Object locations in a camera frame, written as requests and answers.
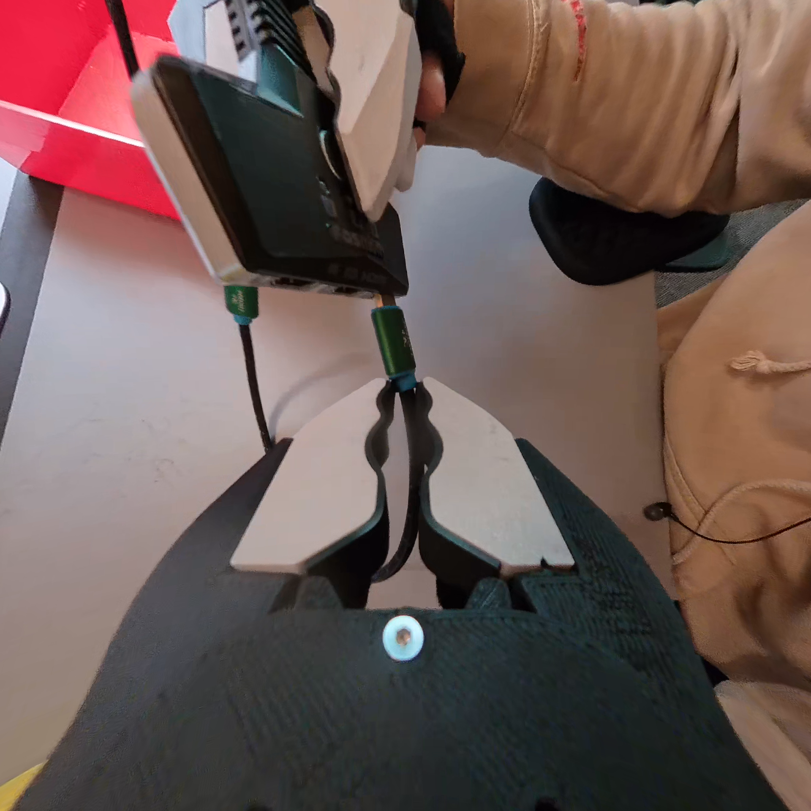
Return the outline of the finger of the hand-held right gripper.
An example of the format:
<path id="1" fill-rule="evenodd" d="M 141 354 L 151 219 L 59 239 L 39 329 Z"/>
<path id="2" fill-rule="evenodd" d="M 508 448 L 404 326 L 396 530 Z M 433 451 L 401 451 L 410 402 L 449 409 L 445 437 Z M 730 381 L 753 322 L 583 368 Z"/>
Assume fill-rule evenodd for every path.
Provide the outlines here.
<path id="1" fill-rule="evenodd" d="M 377 222 L 414 180 L 414 113 L 422 73 L 416 3 L 315 2 L 328 24 L 327 75 L 337 92 L 337 142 L 359 207 Z"/>
<path id="2" fill-rule="evenodd" d="M 169 30 L 179 54 L 207 66 L 254 66 L 249 2 L 177 1 Z"/>

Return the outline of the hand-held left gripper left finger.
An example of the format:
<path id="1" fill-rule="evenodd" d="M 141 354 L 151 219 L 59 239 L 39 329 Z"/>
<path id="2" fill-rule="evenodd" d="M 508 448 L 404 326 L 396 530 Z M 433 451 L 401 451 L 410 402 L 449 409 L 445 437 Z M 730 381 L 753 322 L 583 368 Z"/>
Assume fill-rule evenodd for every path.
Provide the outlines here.
<path id="1" fill-rule="evenodd" d="M 380 465 L 367 457 L 386 381 L 371 380 L 294 435 L 230 559 L 242 572 L 306 573 L 382 516 Z"/>

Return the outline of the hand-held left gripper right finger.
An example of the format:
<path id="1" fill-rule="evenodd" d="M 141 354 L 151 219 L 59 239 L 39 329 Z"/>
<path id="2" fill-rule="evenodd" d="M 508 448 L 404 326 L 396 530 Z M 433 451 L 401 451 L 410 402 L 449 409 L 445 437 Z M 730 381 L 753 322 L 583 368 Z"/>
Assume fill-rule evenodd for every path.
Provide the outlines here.
<path id="1" fill-rule="evenodd" d="M 498 573 L 569 571 L 573 554 L 512 433 L 439 380 L 423 387 L 439 440 L 427 472 L 431 529 Z"/>

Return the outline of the red plastic bin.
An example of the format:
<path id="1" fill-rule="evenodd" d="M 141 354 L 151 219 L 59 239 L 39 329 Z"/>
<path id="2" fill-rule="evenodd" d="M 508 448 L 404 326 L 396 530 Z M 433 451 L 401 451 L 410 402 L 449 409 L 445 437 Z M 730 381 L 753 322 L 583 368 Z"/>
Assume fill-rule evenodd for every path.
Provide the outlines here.
<path id="1" fill-rule="evenodd" d="M 1 156 L 32 177 L 179 219 L 140 138 L 105 2 L 1 2 Z"/>

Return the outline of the black HDMI switch box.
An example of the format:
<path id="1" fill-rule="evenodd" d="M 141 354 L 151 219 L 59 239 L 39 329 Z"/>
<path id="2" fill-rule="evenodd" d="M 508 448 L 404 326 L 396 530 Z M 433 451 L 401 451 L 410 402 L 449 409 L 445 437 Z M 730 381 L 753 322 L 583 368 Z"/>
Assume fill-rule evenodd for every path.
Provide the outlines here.
<path id="1" fill-rule="evenodd" d="M 225 2 L 248 76 L 161 54 L 140 70 L 122 2 L 106 2 L 131 107 L 155 171 L 223 286 L 398 298 L 400 220 L 362 211 L 340 155 L 337 107 L 294 21 L 303 2 Z"/>

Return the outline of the yellow plastic bin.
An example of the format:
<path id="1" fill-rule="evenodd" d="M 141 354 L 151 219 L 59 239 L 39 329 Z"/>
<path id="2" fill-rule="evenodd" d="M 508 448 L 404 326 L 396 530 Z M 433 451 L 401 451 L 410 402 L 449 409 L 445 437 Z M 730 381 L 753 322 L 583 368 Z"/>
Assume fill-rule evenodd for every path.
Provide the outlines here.
<path id="1" fill-rule="evenodd" d="M 1 810 L 12 810 L 15 807 L 19 798 L 25 794 L 29 785 L 40 774 L 44 765 L 45 763 L 37 764 L 1 785 Z"/>

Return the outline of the person's right forearm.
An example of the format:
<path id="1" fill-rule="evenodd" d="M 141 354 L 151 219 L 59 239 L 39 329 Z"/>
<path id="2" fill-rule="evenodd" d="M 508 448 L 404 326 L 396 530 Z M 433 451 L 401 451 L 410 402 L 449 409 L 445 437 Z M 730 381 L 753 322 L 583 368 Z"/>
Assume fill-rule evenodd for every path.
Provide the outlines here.
<path id="1" fill-rule="evenodd" d="M 455 2 L 427 143 L 674 217 L 809 197 L 809 2 Z"/>

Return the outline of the person's right hand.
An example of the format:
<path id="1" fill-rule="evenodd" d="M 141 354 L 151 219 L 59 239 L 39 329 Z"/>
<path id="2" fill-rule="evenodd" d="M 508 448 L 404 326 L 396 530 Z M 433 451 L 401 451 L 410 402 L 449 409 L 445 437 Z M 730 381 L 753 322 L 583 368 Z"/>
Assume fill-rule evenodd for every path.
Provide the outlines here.
<path id="1" fill-rule="evenodd" d="M 443 114 L 447 106 L 444 70 L 440 58 L 431 52 L 422 55 L 417 105 L 414 111 L 414 134 L 418 141 L 425 140 L 427 126 Z"/>

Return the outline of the person's beige hoodie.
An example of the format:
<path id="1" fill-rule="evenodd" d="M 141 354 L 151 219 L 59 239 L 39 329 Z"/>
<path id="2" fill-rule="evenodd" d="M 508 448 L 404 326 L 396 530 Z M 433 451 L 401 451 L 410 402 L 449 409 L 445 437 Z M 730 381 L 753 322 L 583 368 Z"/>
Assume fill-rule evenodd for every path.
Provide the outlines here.
<path id="1" fill-rule="evenodd" d="M 789 809 L 809 809 L 810 208 L 659 311 L 672 573 L 715 693 Z"/>

